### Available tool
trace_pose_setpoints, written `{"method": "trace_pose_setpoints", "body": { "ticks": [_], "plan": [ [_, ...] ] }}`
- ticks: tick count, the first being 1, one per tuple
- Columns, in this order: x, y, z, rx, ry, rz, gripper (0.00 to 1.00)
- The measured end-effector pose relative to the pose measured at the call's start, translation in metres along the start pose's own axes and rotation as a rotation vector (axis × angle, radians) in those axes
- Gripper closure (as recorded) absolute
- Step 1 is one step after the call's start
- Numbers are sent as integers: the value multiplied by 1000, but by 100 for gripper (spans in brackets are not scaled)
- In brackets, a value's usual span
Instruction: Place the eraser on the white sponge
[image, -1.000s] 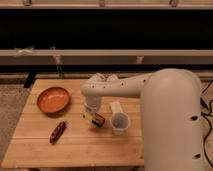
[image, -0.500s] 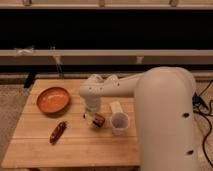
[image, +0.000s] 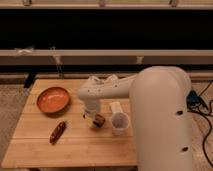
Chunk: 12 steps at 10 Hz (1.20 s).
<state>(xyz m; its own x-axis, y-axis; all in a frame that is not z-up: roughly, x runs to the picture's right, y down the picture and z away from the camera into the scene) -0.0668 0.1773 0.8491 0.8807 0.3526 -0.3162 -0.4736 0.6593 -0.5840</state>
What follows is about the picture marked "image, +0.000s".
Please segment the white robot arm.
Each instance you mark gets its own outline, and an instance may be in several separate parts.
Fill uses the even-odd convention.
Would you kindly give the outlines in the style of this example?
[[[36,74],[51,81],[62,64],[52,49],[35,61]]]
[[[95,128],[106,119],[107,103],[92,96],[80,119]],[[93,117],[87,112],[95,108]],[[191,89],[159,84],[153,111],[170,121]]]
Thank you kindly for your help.
[[[98,99],[129,100],[138,171],[195,171],[187,117],[190,90],[183,69],[153,66],[105,84],[90,78],[78,97],[88,110]]]

